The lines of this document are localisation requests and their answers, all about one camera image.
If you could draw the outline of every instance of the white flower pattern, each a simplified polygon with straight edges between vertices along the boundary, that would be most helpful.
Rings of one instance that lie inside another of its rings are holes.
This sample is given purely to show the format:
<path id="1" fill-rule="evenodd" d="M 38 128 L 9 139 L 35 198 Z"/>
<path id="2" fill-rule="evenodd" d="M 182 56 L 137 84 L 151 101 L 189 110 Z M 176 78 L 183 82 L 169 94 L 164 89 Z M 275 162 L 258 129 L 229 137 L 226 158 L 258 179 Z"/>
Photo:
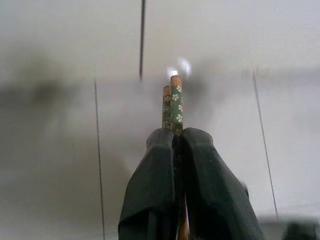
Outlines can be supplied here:
<path id="1" fill-rule="evenodd" d="M 170 128 L 170 122 L 169 121 L 165 121 L 162 123 L 162 128 Z"/>
<path id="2" fill-rule="evenodd" d="M 173 100 L 173 101 L 177 101 L 178 99 L 179 99 L 178 94 L 173 94 L 173 95 L 172 95 L 172 100 Z"/>
<path id="3" fill-rule="evenodd" d="M 176 119 L 178 120 L 179 123 L 181 123 L 181 122 L 182 122 L 182 115 L 181 115 L 181 114 L 178 114 L 178 115 L 176 116 Z"/>

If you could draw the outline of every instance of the wooden stick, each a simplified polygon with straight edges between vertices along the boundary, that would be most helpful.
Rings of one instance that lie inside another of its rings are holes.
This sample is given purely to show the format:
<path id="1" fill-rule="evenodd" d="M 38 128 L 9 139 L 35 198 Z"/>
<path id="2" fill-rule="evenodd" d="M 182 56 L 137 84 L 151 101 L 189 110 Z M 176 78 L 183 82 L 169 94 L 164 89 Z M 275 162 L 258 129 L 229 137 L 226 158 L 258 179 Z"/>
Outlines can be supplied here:
<path id="1" fill-rule="evenodd" d="M 183 131 L 183 107 L 182 107 L 182 81 L 175 75 L 170 79 L 171 85 L 171 129 L 175 135 L 180 136 Z"/>
<path id="2" fill-rule="evenodd" d="M 171 88 L 171 129 L 177 136 L 175 139 L 175 150 L 176 150 L 176 177 L 177 181 L 177 196 L 179 205 L 179 222 L 178 222 L 178 240 L 189 239 L 189 226 L 187 217 L 187 204 L 185 191 L 182 181 L 182 157 L 179 143 L 179 136 L 183 131 L 183 101 L 182 101 L 182 81 L 180 76 L 174 75 L 170 79 Z"/>
<path id="3" fill-rule="evenodd" d="M 171 90 L 170 86 L 167 85 L 163 88 L 162 94 L 162 128 L 171 129 Z"/>

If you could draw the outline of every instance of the thin black line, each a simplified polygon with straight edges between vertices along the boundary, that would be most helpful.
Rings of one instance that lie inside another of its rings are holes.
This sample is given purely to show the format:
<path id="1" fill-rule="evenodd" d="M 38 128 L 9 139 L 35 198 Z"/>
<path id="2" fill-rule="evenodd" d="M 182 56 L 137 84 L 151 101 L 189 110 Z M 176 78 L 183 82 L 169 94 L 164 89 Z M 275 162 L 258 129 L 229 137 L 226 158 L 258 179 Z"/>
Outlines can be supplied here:
<path id="1" fill-rule="evenodd" d="M 94 97 L 95 97 L 95 118 L 96 118 L 96 133 L 97 133 L 97 150 L 98 150 L 98 164 L 99 164 L 99 181 L 100 181 L 100 202 L 102 212 L 102 235 L 103 240 L 106 240 L 105 232 L 105 214 L 104 214 L 104 197 L 102 193 L 102 174 L 101 174 L 101 157 L 100 157 L 100 134 L 99 134 L 99 114 L 98 114 L 98 97 L 97 97 L 97 83 L 94 79 Z"/>
<path id="2" fill-rule="evenodd" d="M 253 84 L 254 84 L 254 92 L 255 92 L 256 104 L 257 104 L 257 107 L 258 107 L 258 113 L 259 113 L 259 119 L 260 119 L 260 125 L 261 125 L 262 137 L 263 137 L 263 144 L 264 144 L 264 151 L 265 151 L 265 156 L 266 156 L 266 162 L 268 164 L 269 178 L 270 178 L 270 183 L 271 183 L 271 190 L 272 190 L 274 209 L 275 209 L 276 218 L 278 219 L 278 210 L 277 210 L 277 205 L 276 205 L 274 185 L 272 183 L 272 178 L 271 178 L 269 157 L 268 157 L 267 144 L 266 144 L 266 136 L 265 136 L 265 130 L 264 130 L 264 125 L 263 125 L 263 121 L 262 121 L 262 114 L 261 114 L 260 100 L 259 100 L 259 95 L 258 95 L 258 87 L 257 87 L 257 80 L 256 80 L 255 72 L 253 72 L 252 78 L 253 78 Z"/>
<path id="3" fill-rule="evenodd" d="M 139 78 L 140 78 L 140 82 L 142 82 L 143 67 L 144 67 L 145 16 L 146 16 L 146 0 L 141 0 L 140 62 L 139 62 Z"/>

